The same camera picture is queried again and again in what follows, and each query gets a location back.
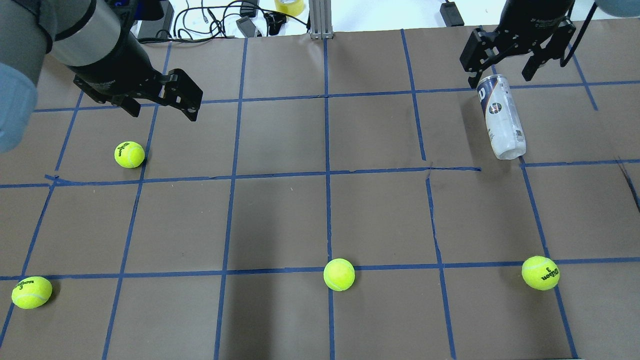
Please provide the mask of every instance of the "power adapter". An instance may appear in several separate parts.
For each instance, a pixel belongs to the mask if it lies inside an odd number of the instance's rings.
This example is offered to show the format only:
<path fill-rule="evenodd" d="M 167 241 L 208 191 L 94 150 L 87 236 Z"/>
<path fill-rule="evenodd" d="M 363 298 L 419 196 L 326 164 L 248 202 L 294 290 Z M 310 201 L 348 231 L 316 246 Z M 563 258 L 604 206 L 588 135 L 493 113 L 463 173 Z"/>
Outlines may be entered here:
<path fill-rule="evenodd" d="M 444 23 L 447 24 L 447 27 L 465 25 L 465 21 L 462 20 L 462 16 L 460 16 L 458 7 L 454 2 L 447 1 L 446 3 L 440 5 L 440 14 L 442 15 Z"/>

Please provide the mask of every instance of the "white floor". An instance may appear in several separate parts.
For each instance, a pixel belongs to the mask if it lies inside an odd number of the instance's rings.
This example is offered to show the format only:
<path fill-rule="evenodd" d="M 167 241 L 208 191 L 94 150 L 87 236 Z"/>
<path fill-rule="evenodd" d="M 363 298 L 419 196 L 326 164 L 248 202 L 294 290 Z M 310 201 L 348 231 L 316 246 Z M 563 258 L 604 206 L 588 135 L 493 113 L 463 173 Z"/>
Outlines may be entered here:
<path fill-rule="evenodd" d="M 187 8 L 186 0 L 170 0 L 177 15 Z M 203 0 L 205 6 L 224 6 L 230 0 Z M 302 21 L 307 21 L 308 0 L 305 2 L 305 11 L 298 16 Z M 332 23 L 334 31 L 375 31 L 412 28 L 439 28 L 444 27 L 444 21 L 440 15 L 441 0 L 334 0 L 332 1 Z M 500 21 L 500 14 L 506 0 L 455 0 L 460 15 L 465 25 L 494 25 Z M 189 0 L 190 7 L 200 6 L 200 0 Z M 572 20 L 584 20 L 592 0 L 576 0 Z M 275 10 L 274 0 L 260 0 L 260 7 Z M 228 13 L 237 13 L 238 9 L 230 9 Z M 217 17 L 221 17 L 221 11 L 215 11 Z M 227 34 L 242 37 L 237 30 L 235 21 L 239 16 L 229 17 Z M 597 10 L 594 19 L 610 19 L 611 16 Z M 266 25 L 262 17 L 253 19 L 254 24 L 266 32 Z M 207 31 L 209 25 L 204 22 L 200 10 L 191 10 L 186 14 L 187 27 Z M 281 30 L 281 35 L 295 35 L 306 32 L 304 25 L 295 21 L 289 21 Z"/>

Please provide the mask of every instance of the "tennis ball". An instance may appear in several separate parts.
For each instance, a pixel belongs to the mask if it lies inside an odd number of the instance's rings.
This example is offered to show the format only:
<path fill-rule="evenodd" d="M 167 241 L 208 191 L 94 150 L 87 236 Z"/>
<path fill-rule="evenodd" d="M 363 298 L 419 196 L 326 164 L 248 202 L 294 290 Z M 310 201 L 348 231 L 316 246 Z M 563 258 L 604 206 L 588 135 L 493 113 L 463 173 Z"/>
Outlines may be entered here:
<path fill-rule="evenodd" d="M 560 271 L 551 259 L 532 256 L 522 264 L 522 278 L 534 289 L 549 290 L 558 284 Z"/>
<path fill-rule="evenodd" d="M 333 259 L 324 267 L 324 283 L 329 289 L 343 291 L 353 285 L 356 272 L 353 265 L 345 259 Z"/>
<path fill-rule="evenodd" d="M 124 142 L 116 147 L 113 157 L 121 167 L 134 168 L 145 160 L 145 150 L 137 142 Z"/>
<path fill-rule="evenodd" d="M 11 292 L 11 300 L 21 309 L 33 309 L 47 302 L 51 291 L 49 280 L 32 276 L 18 282 Z"/>

